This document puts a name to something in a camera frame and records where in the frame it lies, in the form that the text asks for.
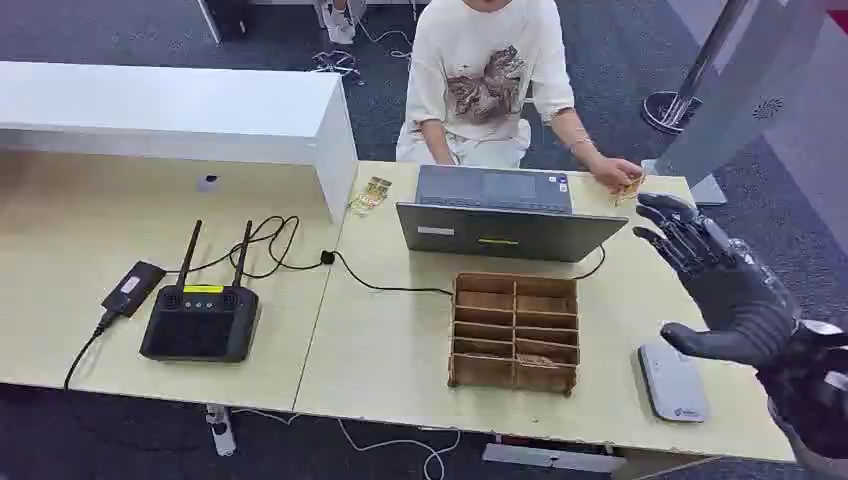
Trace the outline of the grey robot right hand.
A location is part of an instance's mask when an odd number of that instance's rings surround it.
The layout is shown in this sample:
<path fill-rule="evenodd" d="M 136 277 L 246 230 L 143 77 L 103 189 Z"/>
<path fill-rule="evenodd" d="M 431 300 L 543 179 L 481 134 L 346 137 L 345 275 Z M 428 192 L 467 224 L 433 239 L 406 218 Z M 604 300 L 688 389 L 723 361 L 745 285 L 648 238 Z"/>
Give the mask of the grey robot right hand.
<path fill-rule="evenodd" d="M 654 230 L 635 227 L 674 270 L 706 325 L 696 331 L 670 322 L 661 337 L 679 352 L 703 359 L 762 368 L 777 359 L 798 327 L 792 302 L 767 283 L 767 275 L 710 217 L 682 199 L 637 196 L 636 213 Z"/>

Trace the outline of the person's left hand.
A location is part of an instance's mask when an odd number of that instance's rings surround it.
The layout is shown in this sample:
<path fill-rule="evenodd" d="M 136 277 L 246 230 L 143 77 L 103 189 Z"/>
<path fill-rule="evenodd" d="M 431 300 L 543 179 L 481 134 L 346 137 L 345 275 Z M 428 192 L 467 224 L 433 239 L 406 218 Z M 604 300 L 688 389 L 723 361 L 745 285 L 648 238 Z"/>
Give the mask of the person's left hand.
<path fill-rule="evenodd" d="M 640 166 L 626 159 L 603 155 L 592 159 L 588 169 L 593 178 L 611 193 L 620 193 L 637 184 L 643 177 Z"/>

